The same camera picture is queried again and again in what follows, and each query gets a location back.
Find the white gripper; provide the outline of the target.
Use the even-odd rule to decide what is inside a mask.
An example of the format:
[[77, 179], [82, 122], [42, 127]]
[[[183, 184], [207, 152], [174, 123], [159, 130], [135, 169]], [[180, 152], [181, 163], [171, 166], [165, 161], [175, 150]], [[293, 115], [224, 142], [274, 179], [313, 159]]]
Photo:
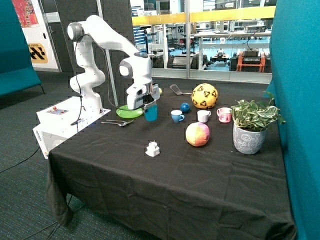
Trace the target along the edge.
[[127, 90], [127, 107], [129, 110], [143, 108], [147, 113], [148, 108], [155, 105], [160, 99], [159, 85], [157, 83], [134, 83]]

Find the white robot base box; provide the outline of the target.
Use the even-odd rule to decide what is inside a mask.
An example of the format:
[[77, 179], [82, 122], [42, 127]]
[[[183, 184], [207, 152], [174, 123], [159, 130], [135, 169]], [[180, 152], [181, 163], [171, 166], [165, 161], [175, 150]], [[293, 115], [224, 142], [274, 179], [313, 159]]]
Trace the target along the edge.
[[93, 107], [78, 96], [72, 96], [36, 113], [39, 125], [34, 136], [45, 159], [49, 152], [82, 131], [111, 110]]

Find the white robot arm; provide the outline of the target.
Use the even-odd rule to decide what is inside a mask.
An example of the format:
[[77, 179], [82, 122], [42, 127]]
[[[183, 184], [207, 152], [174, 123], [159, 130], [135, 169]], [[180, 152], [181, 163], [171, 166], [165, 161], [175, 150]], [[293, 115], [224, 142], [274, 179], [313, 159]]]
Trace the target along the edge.
[[70, 23], [67, 34], [74, 42], [76, 64], [84, 69], [83, 73], [71, 78], [70, 86], [81, 95], [86, 110], [97, 114], [103, 110], [101, 97], [93, 88], [104, 83], [106, 77], [96, 65], [93, 44], [128, 55], [120, 62], [119, 71], [123, 77], [133, 80], [133, 84], [126, 90], [129, 110], [147, 110], [156, 105], [160, 91], [158, 84], [153, 83], [152, 60], [147, 53], [139, 51], [97, 15], [91, 15], [85, 21]]

